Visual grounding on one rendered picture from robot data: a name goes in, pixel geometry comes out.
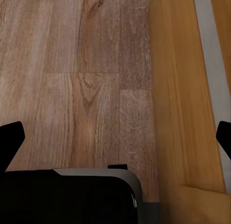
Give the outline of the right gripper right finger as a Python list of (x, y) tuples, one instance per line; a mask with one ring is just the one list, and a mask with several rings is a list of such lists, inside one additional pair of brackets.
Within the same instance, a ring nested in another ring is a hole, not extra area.
[(216, 138), (231, 159), (231, 123), (220, 121)]

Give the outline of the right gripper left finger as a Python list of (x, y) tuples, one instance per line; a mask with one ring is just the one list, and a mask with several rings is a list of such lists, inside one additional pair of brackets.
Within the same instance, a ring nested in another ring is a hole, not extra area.
[(0, 126), (0, 179), (25, 140), (21, 121)]

